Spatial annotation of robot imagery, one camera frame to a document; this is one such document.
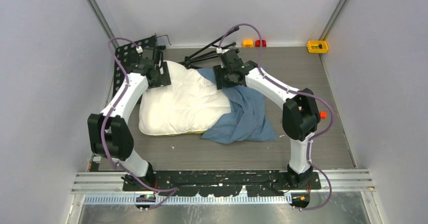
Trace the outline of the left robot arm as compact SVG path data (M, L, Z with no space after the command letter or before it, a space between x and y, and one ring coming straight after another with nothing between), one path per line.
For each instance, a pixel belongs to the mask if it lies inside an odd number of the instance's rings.
M144 56L144 50L137 47L127 68L117 62L124 74L122 85L110 103L87 120L92 152L107 158L113 167L120 167L129 177L134 177L135 184L143 191L154 187L155 174L152 164L134 149L134 139L128 127L129 117L145 91L171 84L163 52L158 48L149 48L149 52L151 57Z

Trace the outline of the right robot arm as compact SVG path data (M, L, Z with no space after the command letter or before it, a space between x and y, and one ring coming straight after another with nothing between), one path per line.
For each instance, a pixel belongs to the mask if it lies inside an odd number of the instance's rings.
M263 94L282 110L282 128L291 147L285 177L290 187L301 189L313 172L311 145L320 122L313 92L281 82L253 61L243 62L235 50L218 48L216 53L221 60L219 66L213 67L218 89L245 86Z

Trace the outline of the white pillow with yellow band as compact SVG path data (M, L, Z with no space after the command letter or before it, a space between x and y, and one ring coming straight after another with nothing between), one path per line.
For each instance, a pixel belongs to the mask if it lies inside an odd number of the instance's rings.
M139 130L150 136L203 133L231 112L228 97L195 69L167 61L171 84L145 91Z

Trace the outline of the blue pillowcase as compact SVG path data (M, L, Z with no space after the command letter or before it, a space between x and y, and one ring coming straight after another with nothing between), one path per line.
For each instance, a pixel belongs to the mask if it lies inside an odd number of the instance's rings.
M275 131L265 114L265 98L258 91L235 86L218 90L213 70L202 68L196 70L208 85L202 87L199 106L204 106L213 125L201 135L201 139L220 144L238 141L274 141Z

